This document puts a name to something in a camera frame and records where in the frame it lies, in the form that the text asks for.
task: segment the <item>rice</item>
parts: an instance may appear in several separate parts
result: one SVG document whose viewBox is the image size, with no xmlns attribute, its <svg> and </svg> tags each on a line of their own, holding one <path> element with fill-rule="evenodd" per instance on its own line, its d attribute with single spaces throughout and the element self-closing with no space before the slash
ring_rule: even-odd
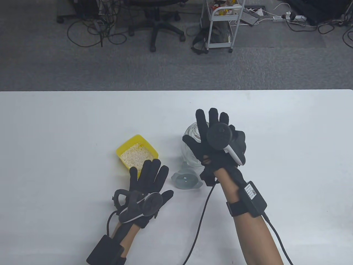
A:
<svg viewBox="0 0 353 265">
<path fill-rule="evenodd" d="M 146 160 L 153 160 L 153 155 L 141 144 L 137 143 L 121 154 L 121 160 L 130 168 L 136 167 L 140 172 Z"/>
</svg>

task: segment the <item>floor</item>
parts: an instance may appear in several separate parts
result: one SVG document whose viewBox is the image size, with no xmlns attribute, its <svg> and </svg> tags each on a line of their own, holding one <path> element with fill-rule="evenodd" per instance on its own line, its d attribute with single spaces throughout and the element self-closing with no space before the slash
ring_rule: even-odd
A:
<svg viewBox="0 0 353 265">
<path fill-rule="evenodd" d="M 199 0 L 185 10 L 201 12 Z M 249 0 L 273 10 L 278 0 Z M 196 55 L 193 37 L 181 43 L 161 32 L 157 52 L 149 52 L 149 31 L 136 32 L 122 45 L 80 48 L 55 21 L 54 0 L 13 0 L 0 10 L 0 90 L 222 90 L 348 89 L 352 87 L 353 50 L 342 42 L 343 28 L 327 35 L 295 33 L 285 23 L 263 21 L 241 26 L 234 52 L 210 50 Z M 120 19 L 119 27 L 126 22 Z M 175 25 L 198 25 L 199 15 L 182 14 Z M 86 28 L 72 29 L 82 45 L 94 43 Z"/>
</svg>

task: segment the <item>human hand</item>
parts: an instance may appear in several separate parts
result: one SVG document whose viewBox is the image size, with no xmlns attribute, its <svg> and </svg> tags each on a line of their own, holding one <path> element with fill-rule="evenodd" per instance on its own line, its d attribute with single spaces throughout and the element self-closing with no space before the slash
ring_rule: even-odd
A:
<svg viewBox="0 0 353 265">
<path fill-rule="evenodd" d="M 238 166 L 230 154 L 226 153 L 224 150 L 216 150 L 211 147 L 207 141 L 207 132 L 209 127 L 217 123 L 229 124 L 229 116 L 227 113 L 222 112 L 218 120 L 218 111 L 216 108 L 211 108 L 209 111 L 209 127 L 207 126 L 205 113 L 203 110 L 196 111 L 196 121 L 200 134 L 201 143 L 196 142 L 189 135 L 183 136 L 183 141 L 191 149 L 195 157 L 205 166 L 205 170 L 201 173 L 200 177 L 206 182 L 207 186 L 213 186 L 215 181 L 214 172 L 220 168 L 226 166 Z M 233 125 L 230 125 L 229 128 L 232 131 L 234 137 L 240 142 L 239 145 L 242 149 L 242 153 L 245 153 L 246 144 L 245 144 L 245 134 L 242 131 L 236 131 Z"/>
<path fill-rule="evenodd" d="M 159 193 L 166 181 L 168 176 L 169 168 L 167 166 L 161 167 L 161 161 L 159 159 L 146 160 L 141 169 L 140 177 L 138 178 L 138 172 L 135 167 L 130 168 L 130 188 L 129 191 L 138 191 L 144 196 L 151 193 Z M 163 192 L 162 195 L 162 206 L 173 197 L 174 192 L 168 190 Z M 128 199 L 125 204 L 120 206 L 118 196 L 116 194 L 113 197 L 114 205 L 118 210 L 124 210 L 128 206 Z M 141 228 L 145 228 L 149 221 L 154 216 L 156 218 L 157 213 L 151 216 L 142 216 L 132 222 Z"/>
</svg>

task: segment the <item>yellow tray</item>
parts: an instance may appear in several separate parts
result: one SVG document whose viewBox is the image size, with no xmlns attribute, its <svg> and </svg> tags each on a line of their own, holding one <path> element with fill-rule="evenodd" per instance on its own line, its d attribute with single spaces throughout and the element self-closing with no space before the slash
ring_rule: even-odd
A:
<svg viewBox="0 0 353 265">
<path fill-rule="evenodd" d="M 146 148 L 153 156 L 154 159 L 158 158 L 158 153 L 157 151 L 152 147 L 152 145 L 150 145 L 149 142 L 146 141 L 145 138 L 143 138 L 141 135 L 137 134 L 134 137 L 130 138 L 129 140 L 127 140 L 125 143 L 123 143 L 117 150 L 116 150 L 116 154 L 118 155 L 118 157 L 120 158 L 120 160 L 122 161 L 122 163 L 128 168 L 130 169 L 130 167 L 128 167 L 128 165 L 126 165 L 124 163 L 124 161 L 121 159 L 121 155 L 128 150 L 130 147 L 134 146 L 135 144 L 139 143 L 140 146 Z"/>
</svg>

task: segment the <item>office chair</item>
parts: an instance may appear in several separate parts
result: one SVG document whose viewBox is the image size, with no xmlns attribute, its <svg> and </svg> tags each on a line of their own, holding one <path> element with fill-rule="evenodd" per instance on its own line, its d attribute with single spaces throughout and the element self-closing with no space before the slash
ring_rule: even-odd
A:
<svg viewBox="0 0 353 265">
<path fill-rule="evenodd" d="M 124 3 L 129 6 L 138 6 L 145 8 L 145 17 L 147 20 L 142 21 L 136 25 L 130 25 L 128 27 L 128 34 L 129 36 L 135 35 L 135 30 L 142 29 L 142 28 L 152 28 L 152 39 L 150 44 L 150 51 L 156 51 L 156 39 L 157 34 L 160 29 L 165 29 L 172 31 L 179 35 L 180 41 L 185 41 L 185 34 L 184 31 L 178 29 L 177 27 L 173 26 L 172 24 L 166 22 L 170 18 L 174 18 L 175 21 L 180 20 L 180 16 L 178 11 L 168 12 L 165 15 L 160 15 L 159 7 L 161 6 L 168 6 L 173 4 L 182 3 L 184 4 L 188 0 L 125 0 Z"/>
</svg>

